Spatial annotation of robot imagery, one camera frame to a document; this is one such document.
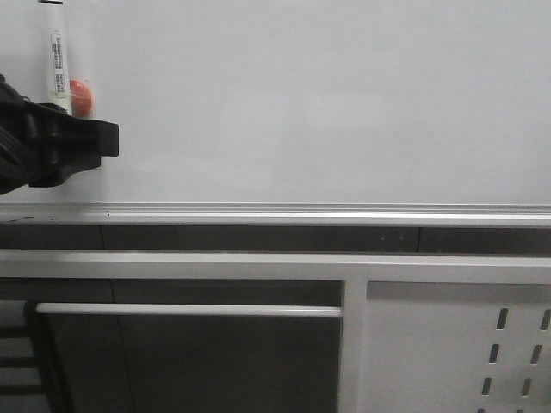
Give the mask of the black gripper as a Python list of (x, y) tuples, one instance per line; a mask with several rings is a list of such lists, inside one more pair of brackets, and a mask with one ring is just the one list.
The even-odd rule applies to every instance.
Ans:
[[(65, 150), (54, 157), (42, 152), (39, 107), (47, 139)], [(119, 131), (115, 123), (80, 119), (53, 103), (34, 104), (1, 77), (1, 193), (24, 186), (57, 187), (77, 173), (99, 168), (101, 156), (119, 156)]]

